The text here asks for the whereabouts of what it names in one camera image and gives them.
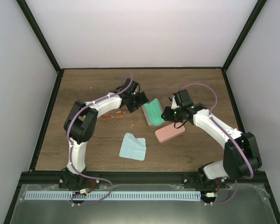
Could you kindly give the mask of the blue cleaning cloth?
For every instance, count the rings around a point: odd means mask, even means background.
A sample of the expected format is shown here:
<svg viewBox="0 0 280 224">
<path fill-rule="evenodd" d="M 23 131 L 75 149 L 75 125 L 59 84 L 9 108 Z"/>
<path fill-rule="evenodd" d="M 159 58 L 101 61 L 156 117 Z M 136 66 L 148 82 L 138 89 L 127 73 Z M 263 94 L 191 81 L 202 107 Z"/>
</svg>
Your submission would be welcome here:
<svg viewBox="0 0 280 224">
<path fill-rule="evenodd" d="M 135 138 L 133 134 L 126 133 L 121 144 L 119 157 L 144 161 L 146 150 L 145 138 Z"/>
</svg>

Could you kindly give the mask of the pink glasses case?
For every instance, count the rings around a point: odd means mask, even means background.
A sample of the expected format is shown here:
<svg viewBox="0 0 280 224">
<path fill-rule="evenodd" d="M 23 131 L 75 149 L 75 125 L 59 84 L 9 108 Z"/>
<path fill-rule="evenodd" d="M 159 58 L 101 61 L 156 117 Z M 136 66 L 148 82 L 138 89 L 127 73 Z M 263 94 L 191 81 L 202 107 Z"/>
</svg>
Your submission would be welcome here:
<svg viewBox="0 0 280 224">
<path fill-rule="evenodd" d="M 185 127 L 181 126 L 181 123 L 172 123 L 164 126 L 155 131 L 155 136 L 160 143 L 166 142 L 185 132 Z"/>
</svg>

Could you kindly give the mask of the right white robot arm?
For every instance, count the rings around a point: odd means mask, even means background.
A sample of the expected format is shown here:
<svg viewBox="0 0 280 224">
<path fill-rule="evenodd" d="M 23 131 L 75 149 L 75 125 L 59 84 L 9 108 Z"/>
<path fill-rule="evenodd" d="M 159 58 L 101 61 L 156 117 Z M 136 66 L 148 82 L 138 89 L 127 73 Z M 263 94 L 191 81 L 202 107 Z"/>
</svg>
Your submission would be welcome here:
<svg viewBox="0 0 280 224">
<path fill-rule="evenodd" d="M 232 128 L 201 103 L 195 104 L 186 89 L 169 97 L 171 106 L 164 109 L 161 117 L 172 122 L 175 129 L 189 122 L 210 135 L 224 150 L 221 161 L 211 162 L 198 169 L 198 182 L 209 188 L 218 178 L 252 179 L 254 172 L 262 166 L 256 137 Z"/>
</svg>

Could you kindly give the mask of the grey glasses case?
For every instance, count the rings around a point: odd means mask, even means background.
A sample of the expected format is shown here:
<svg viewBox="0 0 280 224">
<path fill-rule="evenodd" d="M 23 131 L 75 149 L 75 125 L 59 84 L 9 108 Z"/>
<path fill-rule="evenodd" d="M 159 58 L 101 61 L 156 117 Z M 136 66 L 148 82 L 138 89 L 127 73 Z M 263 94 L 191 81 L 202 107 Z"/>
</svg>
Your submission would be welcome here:
<svg viewBox="0 0 280 224">
<path fill-rule="evenodd" d="M 165 123 L 165 120 L 161 117 L 163 108 L 157 98 L 145 103 L 142 106 L 142 110 L 149 126 L 157 127 Z"/>
</svg>

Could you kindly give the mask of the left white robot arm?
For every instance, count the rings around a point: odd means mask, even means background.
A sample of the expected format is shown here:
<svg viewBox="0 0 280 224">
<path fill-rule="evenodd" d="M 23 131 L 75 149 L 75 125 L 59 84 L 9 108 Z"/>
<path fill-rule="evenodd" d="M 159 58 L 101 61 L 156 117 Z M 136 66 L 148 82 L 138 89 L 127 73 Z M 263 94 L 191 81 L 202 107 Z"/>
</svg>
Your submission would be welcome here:
<svg viewBox="0 0 280 224">
<path fill-rule="evenodd" d="M 130 78 L 99 99 L 76 101 L 63 126 L 69 143 L 69 160 L 66 168 L 61 171 L 59 188 L 79 189 L 86 186 L 87 142 L 93 136 L 97 119 L 101 115 L 123 106 L 133 113 L 148 102 L 145 93 L 140 91 L 140 84 Z"/>
</svg>

